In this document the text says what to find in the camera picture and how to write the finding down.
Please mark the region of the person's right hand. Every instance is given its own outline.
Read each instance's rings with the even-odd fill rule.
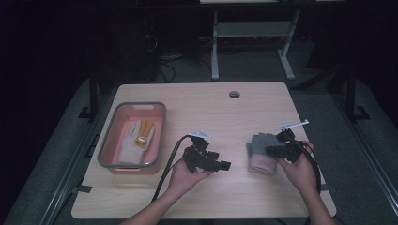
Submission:
[[[312,149],[314,149],[314,145],[309,142],[303,142],[310,146],[308,147],[304,145],[304,148],[311,154]],[[287,178],[301,194],[307,191],[316,191],[314,169],[304,154],[301,154],[298,160],[293,164],[286,162],[284,158],[277,158],[277,160],[286,173]]]

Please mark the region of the person's left hand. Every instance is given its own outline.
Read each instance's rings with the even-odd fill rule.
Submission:
[[[212,175],[213,172],[190,172],[184,159],[181,159],[173,168],[170,177],[169,187],[165,193],[172,194],[177,198],[181,198],[185,193],[190,191],[195,185]]]

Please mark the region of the gray floor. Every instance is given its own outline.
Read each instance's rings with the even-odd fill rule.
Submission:
[[[294,81],[288,81],[275,50],[278,43],[267,45],[263,51],[245,51],[235,54],[220,54],[219,82],[266,82],[281,81],[287,86],[302,83],[318,70],[307,69],[306,62],[313,47],[312,43],[293,43],[289,60],[297,74]],[[201,59],[209,64],[209,54]],[[210,70],[203,61],[182,59],[168,64],[176,70],[173,83],[210,82]],[[164,73],[171,76],[164,68]],[[309,140],[314,143],[314,152],[322,173],[330,187],[337,207],[337,216],[344,224],[398,224],[398,217],[392,210],[383,188],[380,187],[372,165],[363,151],[363,142],[358,141],[358,130],[382,164],[384,171],[395,187],[398,187],[398,130],[377,105],[370,89],[357,82],[357,105],[363,106],[371,120],[352,124],[347,121],[339,103],[344,97],[327,92],[329,78],[305,91],[291,91],[292,99],[301,119],[311,123],[305,127]],[[155,83],[162,83],[158,78]],[[84,177],[89,157],[84,157],[91,141],[99,134],[109,111],[113,96],[100,95],[99,115],[93,123],[79,119],[84,106],[89,104],[88,83],[82,84],[70,102],[54,135],[49,140],[43,154],[27,181],[23,191],[11,210],[6,224],[117,224],[121,219],[76,219],[70,215],[76,194],[71,191]],[[78,158],[74,164],[71,160]],[[60,194],[59,184],[70,168],[70,186],[66,194]],[[55,209],[55,214],[47,211],[52,197],[59,196],[63,205]],[[303,224],[303,218],[284,218],[286,224]],[[196,220],[164,220],[161,224],[199,224]],[[281,224],[274,219],[221,219],[223,224]]]

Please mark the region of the human hand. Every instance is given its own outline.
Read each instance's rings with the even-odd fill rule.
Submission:
[[[312,149],[314,149],[314,145],[310,142],[303,142],[308,144],[308,146],[304,145],[304,148],[309,154],[311,154]],[[316,192],[314,169],[304,154],[301,154],[298,160],[293,164],[286,162],[284,158],[277,158],[277,160],[286,173],[289,181],[292,182],[293,186],[301,194],[305,194],[305,192]]]
[[[213,172],[190,172],[184,159],[181,159],[173,168],[170,177],[169,187],[165,194],[171,194],[176,198],[181,198],[185,193],[190,191],[195,185],[212,175]]]

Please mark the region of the table hole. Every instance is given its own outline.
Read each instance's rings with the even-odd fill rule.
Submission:
[[[229,93],[229,97],[231,98],[239,98],[240,97],[240,93],[237,91],[232,91]]]

